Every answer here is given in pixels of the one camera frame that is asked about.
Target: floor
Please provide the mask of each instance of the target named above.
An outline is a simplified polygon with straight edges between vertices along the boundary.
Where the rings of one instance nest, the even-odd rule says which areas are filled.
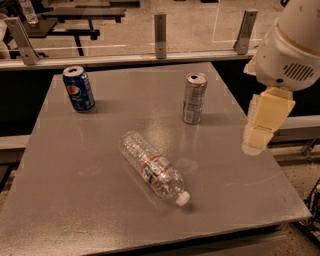
[[[105,0],[54,0],[52,7],[80,4],[103,5]],[[94,21],[101,36],[96,41],[82,37],[85,55],[142,54],[154,52],[153,15],[167,14],[167,41],[169,52],[224,50],[232,48],[246,9],[256,8],[258,17],[250,41],[255,47],[272,21],[283,9],[280,0],[220,0],[220,3],[201,3],[200,0],[141,0],[140,8],[128,8],[121,24],[114,21]],[[60,28],[87,28],[86,21],[67,21]],[[38,51],[50,58],[77,57],[78,52],[72,37],[47,37],[32,39]],[[293,187],[302,199],[310,193],[320,174],[320,147],[313,151],[316,160],[308,163],[302,156],[302,146],[274,147],[271,153],[278,161]],[[19,160],[21,152],[12,155],[0,151],[0,163]],[[13,171],[4,190],[0,193],[0,211],[5,203],[14,179]],[[317,256],[320,250],[290,224],[285,226],[287,241],[268,256]]]

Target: pepsi can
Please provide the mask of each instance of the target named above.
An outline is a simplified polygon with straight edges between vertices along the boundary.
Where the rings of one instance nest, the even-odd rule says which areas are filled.
[[[78,112],[91,111],[95,107],[89,77],[80,66],[71,66],[63,70],[63,82],[69,94],[73,108]]]

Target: glass panel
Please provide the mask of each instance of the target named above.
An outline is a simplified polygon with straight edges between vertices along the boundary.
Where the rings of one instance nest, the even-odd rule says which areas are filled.
[[[107,0],[52,0],[49,7],[57,10],[79,5],[109,9],[106,8],[109,5]],[[220,0],[219,3],[202,3],[200,0],[140,0],[140,7],[126,8],[121,23],[106,19],[93,20],[93,27],[99,30],[100,36],[96,40],[92,40],[89,35],[80,36],[81,48],[85,56],[153,54],[154,14],[164,12],[167,15],[169,53],[232,49],[244,11],[252,8],[258,10],[250,41],[250,47],[255,47],[273,20],[280,15],[283,9],[280,0]],[[67,19],[54,29],[88,31],[89,23],[86,19]],[[30,38],[30,41],[37,52],[50,58],[79,56],[79,47],[72,33],[68,36]]]

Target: metal frame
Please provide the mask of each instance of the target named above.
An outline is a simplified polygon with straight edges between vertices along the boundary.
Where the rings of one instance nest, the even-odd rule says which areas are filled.
[[[20,18],[6,18],[5,22],[18,46],[23,63],[25,65],[35,65],[39,60],[39,55],[34,51]]]
[[[249,49],[250,37],[257,18],[257,14],[258,11],[255,9],[248,9],[244,12],[239,35],[233,47],[236,53],[247,54]]]
[[[155,52],[157,59],[167,57],[167,15],[159,13],[154,15]]]

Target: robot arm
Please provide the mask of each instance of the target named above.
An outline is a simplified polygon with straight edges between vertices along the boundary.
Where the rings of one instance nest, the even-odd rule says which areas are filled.
[[[267,86],[250,102],[243,136],[243,152],[257,155],[293,109],[292,92],[320,76],[320,1],[290,0],[245,72]]]

